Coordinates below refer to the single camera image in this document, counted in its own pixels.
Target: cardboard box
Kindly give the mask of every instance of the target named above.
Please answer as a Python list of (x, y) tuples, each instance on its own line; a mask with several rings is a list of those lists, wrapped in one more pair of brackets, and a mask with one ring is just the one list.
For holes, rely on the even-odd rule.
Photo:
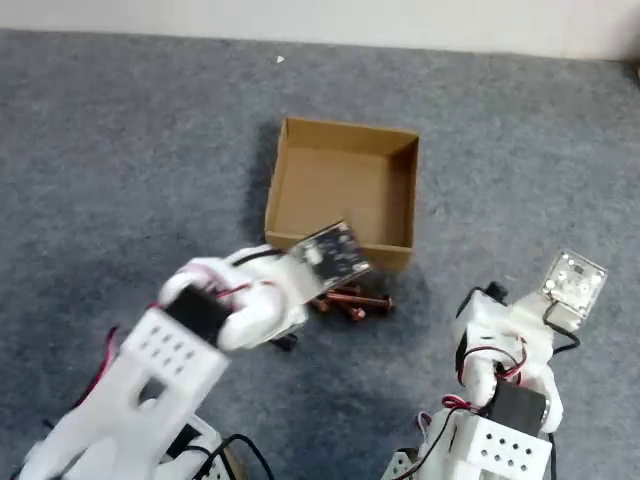
[(267, 242), (288, 249), (344, 219), (375, 268), (406, 268), (418, 142), (413, 132), (286, 118), (267, 204)]

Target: red wire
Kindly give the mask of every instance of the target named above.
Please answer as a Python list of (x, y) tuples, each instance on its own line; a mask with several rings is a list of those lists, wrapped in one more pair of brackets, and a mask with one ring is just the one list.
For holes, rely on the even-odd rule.
[(456, 409), (464, 409), (464, 410), (472, 410), (475, 411), (476, 408), (471, 404), (471, 402), (467, 402), (465, 399), (457, 396), (457, 395), (445, 395), (442, 397), (442, 406), (444, 408), (456, 408)]
[(93, 380), (91, 380), (91, 383), (89, 383), (89, 386), (85, 389), (80, 398), (73, 404), (73, 406), (71, 407), (72, 410), (78, 407), (87, 399), (93, 389), (96, 388), (96, 385), (98, 384), (100, 379), (104, 377), (104, 374), (107, 372), (107, 370), (109, 370), (109, 367), (113, 363), (113, 360), (116, 356), (116, 347), (114, 342), (116, 333), (118, 333), (118, 327), (111, 327), (105, 340), (105, 355), (102, 359), (102, 362), (100, 363), (100, 368), (98, 368), (98, 373), (96, 373), (96, 375), (93, 377)]
[(494, 352), (499, 352), (502, 355), (505, 355), (506, 357), (508, 357), (512, 362), (513, 362), (513, 367), (511, 367), (510, 369), (508, 369), (506, 372), (501, 373), (501, 374), (497, 374), (500, 378), (502, 379), (509, 379), (512, 378), (514, 375), (518, 375), (518, 379), (517, 379), (517, 384), (520, 385), (520, 382), (522, 380), (522, 374), (521, 374), (521, 370), (522, 367), (524, 366), (525, 362), (527, 361), (527, 351), (524, 348), (524, 344), (526, 343), (526, 341), (522, 338), (520, 339), (521, 342), (523, 343), (522, 345), (522, 360), (520, 362), (518, 362), (518, 360), (515, 359), (515, 357), (513, 355), (511, 355), (509, 352), (507, 352), (506, 350), (503, 350), (501, 348), (498, 347), (494, 347), (493, 345), (481, 345), (479, 347), (474, 347), (470, 350), (467, 350), (464, 354), (464, 357), (462, 358), (462, 367), (460, 368), (460, 370), (458, 370), (458, 383), (460, 385), (462, 385), (463, 387), (465, 386), (464, 383), (462, 382), (462, 376), (464, 374), (464, 363), (466, 358), (471, 355), (472, 353), (476, 353), (476, 352), (482, 352), (482, 351), (494, 351)]

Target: white plastic part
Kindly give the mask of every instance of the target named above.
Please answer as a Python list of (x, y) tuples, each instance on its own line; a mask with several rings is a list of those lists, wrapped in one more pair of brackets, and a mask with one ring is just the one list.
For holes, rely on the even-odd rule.
[(391, 461), (389, 465), (387, 465), (387, 469), (382, 474), (380, 480), (393, 480), (394, 478), (398, 478), (409, 470), (409, 467), (411, 467), (409, 456), (404, 452), (396, 452), (393, 454), (393, 457), (391, 457)]
[(541, 480), (551, 444), (483, 417), (458, 425), (451, 455), (510, 480)]
[[(110, 480), (152, 480), (167, 448), (228, 363), (161, 310), (148, 310), (111, 368), (85, 401), (58, 422), (19, 479), (54, 477), (109, 439), (118, 452), (108, 466)], [(151, 379), (161, 380), (165, 389), (152, 408), (142, 408), (138, 398)]]

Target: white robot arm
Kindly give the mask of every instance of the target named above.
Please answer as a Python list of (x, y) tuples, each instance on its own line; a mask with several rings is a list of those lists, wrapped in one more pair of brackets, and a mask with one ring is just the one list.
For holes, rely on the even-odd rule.
[[(224, 352), (290, 338), (307, 319), (308, 301), (369, 269), (344, 222), (287, 253), (264, 245), (191, 260), (164, 284), (90, 393), (32, 448), (16, 477), (191, 480), (195, 470), (204, 478), (203, 457), (210, 462), (222, 442), (194, 413), (227, 368)], [(141, 402), (152, 382), (163, 386), (161, 394)], [(199, 435), (164, 461), (185, 426)]]
[[(539, 435), (555, 432), (563, 414), (548, 362), (579, 344), (573, 332), (605, 280), (604, 269), (563, 251), (540, 290), (513, 304), (496, 283), (473, 289), (453, 322), (467, 400), (446, 396), (430, 425), (419, 415), (418, 454), (396, 452), (383, 480), (541, 480), (552, 444)], [(554, 350), (554, 332), (572, 343)]]

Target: bolt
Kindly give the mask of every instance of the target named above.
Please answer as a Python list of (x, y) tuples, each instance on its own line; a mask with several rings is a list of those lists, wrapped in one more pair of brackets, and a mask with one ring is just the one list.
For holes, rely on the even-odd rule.
[(313, 298), (311, 299), (311, 305), (313, 305), (314, 307), (316, 307), (316, 309), (319, 312), (322, 313), (327, 313), (331, 307), (329, 306), (329, 304), (327, 303), (326, 300), (320, 300), (319, 298)]
[(384, 298), (369, 298), (356, 295), (344, 295), (342, 293), (328, 292), (327, 299), (332, 302), (343, 302), (349, 305), (375, 307), (388, 313), (393, 308), (391, 297), (385, 295)]
[(334, 293), (346, 293), (348, 295), (362, 295), (362, 287), (360, 287), (360, 285), (343, 285), (329, 291)]
[(367, 316), (366, 312), (362, 308), (353, 308), (346, 303), (338, 302), (338, 306), (349, 314), (351, 320), (359, 322)]

